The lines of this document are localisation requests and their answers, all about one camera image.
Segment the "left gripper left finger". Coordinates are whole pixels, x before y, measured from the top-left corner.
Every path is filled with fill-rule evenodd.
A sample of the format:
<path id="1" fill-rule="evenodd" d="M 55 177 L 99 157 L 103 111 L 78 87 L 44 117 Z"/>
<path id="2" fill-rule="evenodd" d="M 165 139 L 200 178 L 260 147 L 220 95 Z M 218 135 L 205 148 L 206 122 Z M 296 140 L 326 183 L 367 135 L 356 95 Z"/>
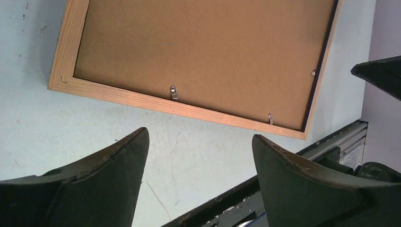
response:
<path id="1" fill-rule="evenodd" d="M 1 226 L 130 227 L 148 149 L 142 127 L 43 175 L 1 181 Z"/>

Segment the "wooden picture frame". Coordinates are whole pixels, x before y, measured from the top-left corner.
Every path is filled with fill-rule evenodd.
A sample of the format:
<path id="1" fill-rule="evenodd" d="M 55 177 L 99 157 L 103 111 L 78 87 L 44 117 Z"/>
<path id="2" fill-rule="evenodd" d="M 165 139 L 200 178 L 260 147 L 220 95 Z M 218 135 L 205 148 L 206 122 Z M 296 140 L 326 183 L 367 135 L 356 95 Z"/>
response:
<path id="1" fill-rule="evenodd" d="M 307 105 L 307 112 L 305 113 L 303 127 L 301 130 L 284 128 L 266 122 L 259 122 L 180 103 L 171 99 L 162 99 L 135 91 L 129 91 L 126 89 L 75 78 L 74 71 L 89 4 L 90 2 L 88 0 L 68 0 L 66 2 L 60 33 L 52 62 L 52 68 L 47 84 L 48 90 L 189 117 L 208 122 L 215 122 L 289 138 L 300 140 L 305 140 L 307 138 L 312 124 L 313 114 L 318 100 L 323 72 L 329 56 L 332 38 L 335 33 L 338 16 L 340 14 L 340 8 L 342 5 L 341 0 L 336 0 L 333 3 L 322 51 L 318 61 L 318 67 L 315 70 L 315 73 L 313 73 L 313 89 L 311 90 Z"/>

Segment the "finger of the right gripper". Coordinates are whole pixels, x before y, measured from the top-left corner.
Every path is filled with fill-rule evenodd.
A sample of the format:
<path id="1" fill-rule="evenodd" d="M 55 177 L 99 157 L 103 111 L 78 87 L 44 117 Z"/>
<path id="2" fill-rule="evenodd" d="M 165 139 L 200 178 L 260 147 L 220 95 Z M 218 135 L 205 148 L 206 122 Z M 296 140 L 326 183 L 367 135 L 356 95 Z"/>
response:
<path id="1" fill-rule="evenodd" d="M 360 63 L 355 65 L 350 72 L 397 100 L 401 99 L 400 56 Z"/>

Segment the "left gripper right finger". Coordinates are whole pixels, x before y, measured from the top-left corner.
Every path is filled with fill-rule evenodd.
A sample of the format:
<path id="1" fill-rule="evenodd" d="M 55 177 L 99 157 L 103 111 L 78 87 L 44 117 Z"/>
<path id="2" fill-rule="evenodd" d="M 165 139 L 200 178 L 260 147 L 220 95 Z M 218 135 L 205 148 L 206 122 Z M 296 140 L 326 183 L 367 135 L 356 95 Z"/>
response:
<path id="1" fill-rule="evenodd" d="M 377 162 L 352 169 L 311 161 L 258 134 L 252 149 L 269 226 L 400 226 L 399 172 Z"/>

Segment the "brown backing board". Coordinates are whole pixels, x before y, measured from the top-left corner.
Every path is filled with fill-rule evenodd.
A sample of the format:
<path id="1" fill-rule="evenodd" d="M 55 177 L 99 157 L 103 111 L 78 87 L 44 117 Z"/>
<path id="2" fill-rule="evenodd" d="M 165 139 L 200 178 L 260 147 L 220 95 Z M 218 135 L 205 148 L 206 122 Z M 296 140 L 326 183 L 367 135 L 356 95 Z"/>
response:
<path id="1" fill-rule="evenodd" d="M 333 0 L 92 0 L 74 76 L 294 130 Z"/>

